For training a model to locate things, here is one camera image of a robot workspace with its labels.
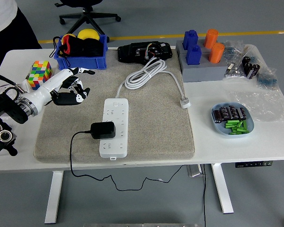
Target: yellow ball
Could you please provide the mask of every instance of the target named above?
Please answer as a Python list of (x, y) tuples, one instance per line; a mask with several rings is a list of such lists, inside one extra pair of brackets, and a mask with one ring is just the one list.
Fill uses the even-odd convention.
[(98, 32), (94, 29), (91, 28), (87, 28), (87, 29), (83, 29), (78, 33), (78, 38), (80, 39), (87, 39), (87, 38), (92, 38), (92, 39), (100, 39), (100, 36), (98, 34)]
[(74, 37), (76, 37), (74, 34), (65, 34), (63, 37), (62, 37), (62, 39), (61, 39), (61, 44), (63, 45), (64, 44), (64, 37), (65, 36), (67, 36), (67, 35), (71, 35), (71, 36), (74, 36)]

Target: person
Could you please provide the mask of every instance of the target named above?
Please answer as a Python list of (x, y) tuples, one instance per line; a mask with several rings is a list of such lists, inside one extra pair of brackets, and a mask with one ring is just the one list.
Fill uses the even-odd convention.
[(15, 0), (0, 0), (0, 65), (10, 50), (41, 48)]

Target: office chair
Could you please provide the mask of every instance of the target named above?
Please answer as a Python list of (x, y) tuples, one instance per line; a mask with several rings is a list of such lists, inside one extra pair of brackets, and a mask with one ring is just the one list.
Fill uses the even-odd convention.
[(95, 13), (93, 11), (94, 5), (97, 5), (102, 2), (102, 0), (61, 0), (62, 4), (55, 3), (56, 7), (61, 6), (69, 6), (72, 8), (82, 7), (83, 13), (73, 13), (73, 14), (64, 14), (60, 15), (60, 24), (64, 25), (64, 18), (78, 18), (79, 20), (71, 27), (71, 29), (67, 33), (73, 33), (76, 29), (78, 29), (84, 22), (87, 24), (91, 24), (101, 35), (105, 33), (101, 30), (99, 25), (94, 21), (94, 18), (107, 18), (114, 17), (117, 22), (121, 21), (121, 17), (119, 17), (115, 13)]

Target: table leg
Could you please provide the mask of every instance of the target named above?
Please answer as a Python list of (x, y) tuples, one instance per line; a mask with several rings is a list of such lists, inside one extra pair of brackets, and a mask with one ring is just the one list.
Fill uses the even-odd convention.
[(52, 185), (49, 192), (45, 224), (56, 223), (60, 192), (62, 186), (63, 171), (53, 171)]
[(219, 194), (219, 199), (224, 214), (233, 213), (231, 199), (229, 197), (221, 163), (212, 164), (213, 176)]

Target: black power adapter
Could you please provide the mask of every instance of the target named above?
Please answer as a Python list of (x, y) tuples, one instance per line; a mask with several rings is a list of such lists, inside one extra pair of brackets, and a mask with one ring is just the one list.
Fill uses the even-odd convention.
[(89, 132), (96, 140), (111, 139), (115, 137), (115, 124), (113, 122), (92, 123)]

